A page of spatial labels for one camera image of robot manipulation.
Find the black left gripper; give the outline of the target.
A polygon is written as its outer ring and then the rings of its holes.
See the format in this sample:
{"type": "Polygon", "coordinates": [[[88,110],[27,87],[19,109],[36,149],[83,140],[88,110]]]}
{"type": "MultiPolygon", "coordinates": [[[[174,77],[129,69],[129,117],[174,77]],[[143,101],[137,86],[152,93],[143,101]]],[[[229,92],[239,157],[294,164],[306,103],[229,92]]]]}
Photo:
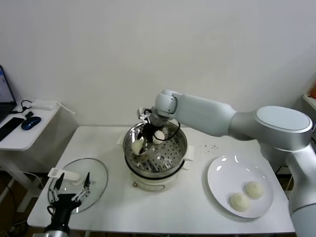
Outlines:
{"type": "Polygon", "coordinates": [[[65,173],[56,180],[54,187],[49,188],[49,202],[54,210],[51,224],[55,226],[66,226],[69,223],[72,211],[81,206],[82,201],[85,201],[90,194],[90,172],[87,174],[83,184],[83,188],[75,194],[60,194],[65,173]]]}

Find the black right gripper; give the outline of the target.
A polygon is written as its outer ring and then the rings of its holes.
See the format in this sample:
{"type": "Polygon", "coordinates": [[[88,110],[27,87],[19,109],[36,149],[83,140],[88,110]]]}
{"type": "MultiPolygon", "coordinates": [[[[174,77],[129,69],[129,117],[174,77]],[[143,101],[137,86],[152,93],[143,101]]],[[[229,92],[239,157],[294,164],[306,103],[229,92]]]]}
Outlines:
{"type": "Polygon", "coordinates": [[[153,136],[156,132],[156,127],[150,123],[143,125],[143,132],[139,133],[139,146],[145,149],[145,153],[151,148],[153,136]]]}

